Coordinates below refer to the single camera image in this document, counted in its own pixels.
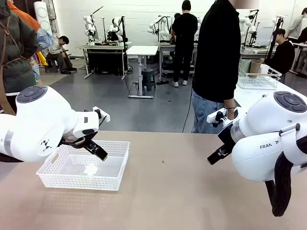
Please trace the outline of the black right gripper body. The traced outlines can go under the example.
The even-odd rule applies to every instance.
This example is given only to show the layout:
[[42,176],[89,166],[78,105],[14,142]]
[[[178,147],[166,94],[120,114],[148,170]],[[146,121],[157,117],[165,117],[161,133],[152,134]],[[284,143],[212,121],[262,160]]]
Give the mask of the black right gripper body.
[[218,138],[222,141],[223,145],[220,147],[224,151],[232,151],[237,143],[237,137],[234,132],[233,121],[225,125],[222,131],[218,134]]

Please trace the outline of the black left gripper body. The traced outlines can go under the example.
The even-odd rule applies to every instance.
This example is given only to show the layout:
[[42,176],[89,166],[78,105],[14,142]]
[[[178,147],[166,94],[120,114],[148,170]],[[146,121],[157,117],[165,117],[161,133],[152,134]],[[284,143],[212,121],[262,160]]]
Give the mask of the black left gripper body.
[[85,136],[81,138],[76,138],[73,136],[70,137],[62,137],[59,141],[59,146],[67,145],[72,146],[73,148],[85,148],[90,147],[93,144],[93,137],[96,135],[96,132],[85,134]]

